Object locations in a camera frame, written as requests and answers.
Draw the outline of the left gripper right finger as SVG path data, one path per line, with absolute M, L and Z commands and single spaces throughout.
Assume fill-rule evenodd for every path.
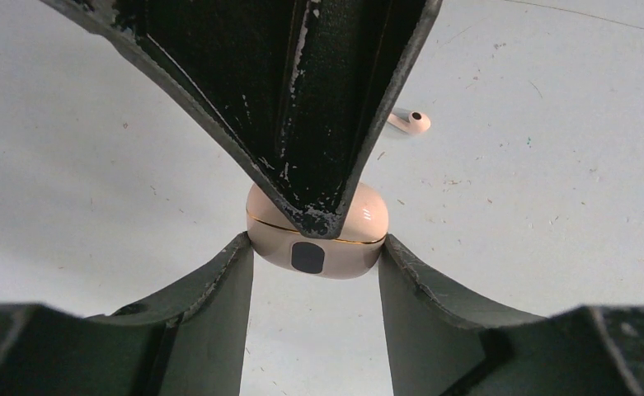
M 394 236 L 378 276 L 396 395 L 644 395 L 644 306 L 541 317 L 459 284 Z

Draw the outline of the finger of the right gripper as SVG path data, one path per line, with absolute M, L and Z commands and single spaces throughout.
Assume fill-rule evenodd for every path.
M 218 142 L 304 236 L 336 238 L 438 1 L 53 1 Z

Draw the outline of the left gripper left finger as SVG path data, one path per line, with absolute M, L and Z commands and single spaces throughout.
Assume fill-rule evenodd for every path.
M 253 281 L 245 233 L 111 315 L 0 304 L 0 395 L 237 395 Z

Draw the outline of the pink earbud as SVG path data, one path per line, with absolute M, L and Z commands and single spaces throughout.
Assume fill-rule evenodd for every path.
M 387 122 L 409 135 L 424 134 L 432 124 L 427 114 L 402 108 L 393 109 L 388 115 Z

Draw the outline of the pink earbud charging case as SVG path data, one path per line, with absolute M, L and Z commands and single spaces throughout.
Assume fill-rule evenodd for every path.
M 246 214 L 247 235 L 264 260 L 336 280 L 362 276 L 375 265 L 389 226 L 385 201 L 364 183 L 356 188 L 338 238 L 303 236 L 257 185 L 248 192 Z

